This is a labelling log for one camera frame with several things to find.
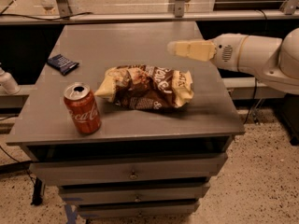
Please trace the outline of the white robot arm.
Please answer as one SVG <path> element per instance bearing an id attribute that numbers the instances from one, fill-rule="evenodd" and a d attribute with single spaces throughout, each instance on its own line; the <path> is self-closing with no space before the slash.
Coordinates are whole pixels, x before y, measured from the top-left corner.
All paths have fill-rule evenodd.
<path id="1" fill-rule="evenodd" d="M 299 94 L 299 28 L 284 39 L 222 34 L 212 39 L 172 41 L 168 51 L 220 69 L 250 74 L 278 91 Z"/>

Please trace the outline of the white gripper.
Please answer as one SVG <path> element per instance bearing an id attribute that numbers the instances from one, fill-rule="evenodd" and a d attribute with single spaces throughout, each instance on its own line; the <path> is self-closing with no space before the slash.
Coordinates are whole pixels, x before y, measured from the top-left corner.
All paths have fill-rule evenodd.
<path id="1" fill-rule="evenodd" d="M 211 61 L 220 69 L 238 71 L 240 50 L 247 36 L 223 34 L 211 40 L 171 41 L 167 45 L 170 54 L 190 57 L 202 62 Z"/>

